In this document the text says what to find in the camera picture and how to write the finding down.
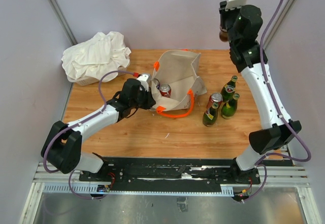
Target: soda can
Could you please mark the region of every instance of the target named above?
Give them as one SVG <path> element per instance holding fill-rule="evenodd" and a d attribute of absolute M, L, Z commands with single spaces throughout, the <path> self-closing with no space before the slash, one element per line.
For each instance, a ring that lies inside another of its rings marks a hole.
<path fill-rule="evenodd" d="M 159 91 L 160 91 L 162 96 L 167 97 L 167 98 L 171 97 L 172 88 L 168 84 L 166 84 L 166 83 L 162 84 L 160 86 Z"/>
<path fill-rule="evenodd" d="M 213 105 L 213 103 L 217 103 L 218 108 L 221 106 L 222 95 L 220 93 L 213 93 L 212 95 L 210 95 L 209 101 L 207 104 L 207 109 L 209 109 Z"/>
<path fill-rule="evenodd" d="M 159 90 L 160 89 L 160 82 L 158 79 L 154 78 L 152 79 L 152 82 L 156 85 L 156 88 Z"/>

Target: white cloth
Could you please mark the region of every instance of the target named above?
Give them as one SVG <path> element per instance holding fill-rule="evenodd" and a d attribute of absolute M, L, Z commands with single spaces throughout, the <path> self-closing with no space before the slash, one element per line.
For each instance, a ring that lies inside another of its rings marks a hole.
<path fill-rule="evenodd" d="M 128 67 L 130 49 L 125 47 L 124 36 L 119 32 L 97 33 L 90 40 L 72 46 L 63 52 L 62 67 L 70 80 L 96 78 L 119 67 Z M 108 75 L 103 82 L 114 79 L 118 74 Z"/>

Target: wooden surface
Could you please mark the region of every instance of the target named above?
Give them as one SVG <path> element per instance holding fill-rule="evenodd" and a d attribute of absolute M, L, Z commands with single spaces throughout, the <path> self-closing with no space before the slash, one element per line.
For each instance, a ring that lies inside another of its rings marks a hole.
<path fill-rule="evenodd" d="M 199 76 L 208 93 L 198 97 L 193 112 L 185 118 L 170 119 L 155 112 L 139 109 L 130 119 L 108 126 L 82 146 L 86 152 L 103 156 L 234 158 L 248 146 L 250 132 L 260 130 L 258 111 L 245 80 L 237 73 L 228 50 L 191 50 L 201 53 Z M 165 50 L 133 50 L 128 71 L 151 73 L 153 64 Z M 216 125 L 205 127 L 202 116 L 208 97 L 220 92 L 232 75 L 238 75 L 236 91 L 240 94 L 238 110 L 230 120 L 220 115 Z M 123 75 L 103 84 L 103 93 L 110 99 L 122 89 L 130 75 Z M 102 106 L 98 83 L 74 85 L 65 122 L 79 119 Z"/>

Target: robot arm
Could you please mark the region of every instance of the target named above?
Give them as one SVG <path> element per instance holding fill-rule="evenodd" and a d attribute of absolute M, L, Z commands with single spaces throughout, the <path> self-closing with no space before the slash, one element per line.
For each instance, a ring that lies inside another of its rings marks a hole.
<path fill-rule="evenodd" d="M 230 57 L 239 73 L 248 84 L 261 118 L 262 130 L 249 134 L 248 148 L 233 165 L 233 175 L 240 178 L 253 169 L 267 153 L 286 145 L 294 137 L 282 119 L 289 123 L 296 133 L 301 130 L 299 121 L 292 121 L 285 110 L 273 84 L 267 57 L 263 51 L 268 81 L 265 81 L 260 59 L 260 46 L 256 41 L 262 26 L 261 10 L 246 5 L 247 0 L 227 0 L 220 3 L 220 39 L 228 41 Z M 281 108 L 278 115 L 276 106 L 268 90 L 272 88 L 276 103 Z"/>
<path fill-rule="evenodd" d="M 155 105 L 148 84 L 149 80 L 149 74 L 140 75 L 137 79 L 130 78 L 124 83 L 122 91 L 117 92 L 111 100 L 107 101 L 106 106 L 76 121 L 56 122 L 43 146 L 41 156 L 44 157 L 48 145 L 55 136 L 75 125 L 54 141 L 48 152 L 47 161 L 63 173 L 73 170 L 97 173 L 104 162 L 96 154 L 81 152 L 82 143 L 104 127 L 129 118 L 133 109 L 136 112 L 139 108 L 146 110 Z"/>

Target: white wall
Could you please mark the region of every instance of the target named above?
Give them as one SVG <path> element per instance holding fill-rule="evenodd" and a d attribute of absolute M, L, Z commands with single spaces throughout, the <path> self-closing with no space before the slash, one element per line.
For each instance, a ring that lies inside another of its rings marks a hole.
<path fill-rule="evenodd" d="M 0 222 L 17 223 L 70 83 L 70 43 L 47 0 L 0 0 Z"/>
<path fill-rule="evenodd" d="M 223 0 L 57 0 L 78 42 L 119 31 L 134 49 L 228 49 L 219 40 Z M 279 0 L 248 0 L 265 23 Z"/>
<path fill-rule="evenodd" d="M 305 163 L 318 209 L 325 221 L 325 0 L 297 0 L 267 48 L 273 81 L 312 152 Z M 306 153 L 296 140 L 290 147 Z"/>

